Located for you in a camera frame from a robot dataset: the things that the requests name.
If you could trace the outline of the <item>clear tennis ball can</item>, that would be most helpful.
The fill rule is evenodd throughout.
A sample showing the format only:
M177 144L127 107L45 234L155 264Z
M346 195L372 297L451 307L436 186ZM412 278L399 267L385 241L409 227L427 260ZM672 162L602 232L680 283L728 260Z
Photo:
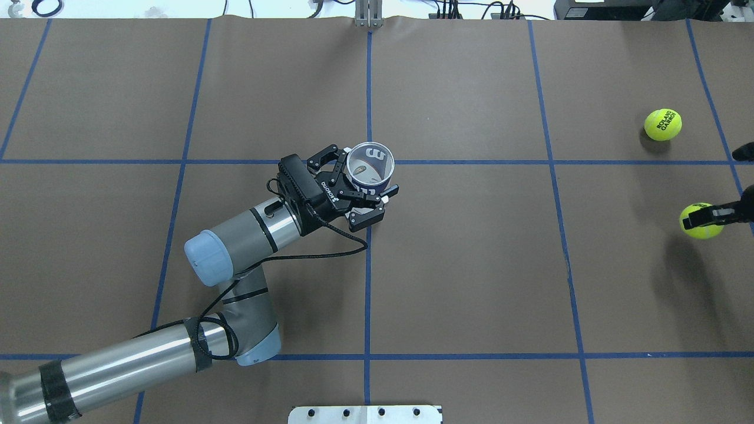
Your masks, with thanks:
M346 176L356 191L379 196L389 187L395 161L390 148L382 143L365 142L346 153Z

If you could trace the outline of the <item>yellow tennis ball plain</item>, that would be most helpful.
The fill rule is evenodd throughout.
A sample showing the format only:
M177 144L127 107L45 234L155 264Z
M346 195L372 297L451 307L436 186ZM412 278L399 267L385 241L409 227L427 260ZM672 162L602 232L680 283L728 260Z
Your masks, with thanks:
M680 134L682 117L671 108L659 108L644 119L643 129L651 140L670 141Z

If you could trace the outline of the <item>aluminium frame post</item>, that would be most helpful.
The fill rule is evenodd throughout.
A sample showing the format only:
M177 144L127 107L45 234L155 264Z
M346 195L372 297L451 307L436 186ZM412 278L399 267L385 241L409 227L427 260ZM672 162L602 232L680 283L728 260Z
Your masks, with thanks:
M377 29L384 24L382 0L355 0L355 26Z

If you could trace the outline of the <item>yellow tennis ball with logo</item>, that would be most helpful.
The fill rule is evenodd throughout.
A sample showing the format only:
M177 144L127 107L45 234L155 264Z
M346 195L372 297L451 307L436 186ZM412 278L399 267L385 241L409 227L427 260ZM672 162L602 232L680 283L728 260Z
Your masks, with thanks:
M722 233L724 226L713 222L711 212L707 210L709 207L713 207L713 204L699 202L682 210L679 225L684 234L693 239L708 240Z

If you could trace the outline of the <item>black box with label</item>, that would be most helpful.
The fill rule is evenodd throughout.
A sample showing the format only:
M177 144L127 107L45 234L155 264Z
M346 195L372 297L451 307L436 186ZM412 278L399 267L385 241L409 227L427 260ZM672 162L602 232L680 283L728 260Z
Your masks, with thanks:
M652 1L554 1L559 21L641 21Z

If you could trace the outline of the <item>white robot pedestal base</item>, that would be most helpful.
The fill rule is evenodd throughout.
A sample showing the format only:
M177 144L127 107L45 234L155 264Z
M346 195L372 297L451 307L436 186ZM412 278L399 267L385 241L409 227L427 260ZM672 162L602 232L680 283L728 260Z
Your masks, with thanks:
M296 407L288 423L444 423L434 405L352 405Z

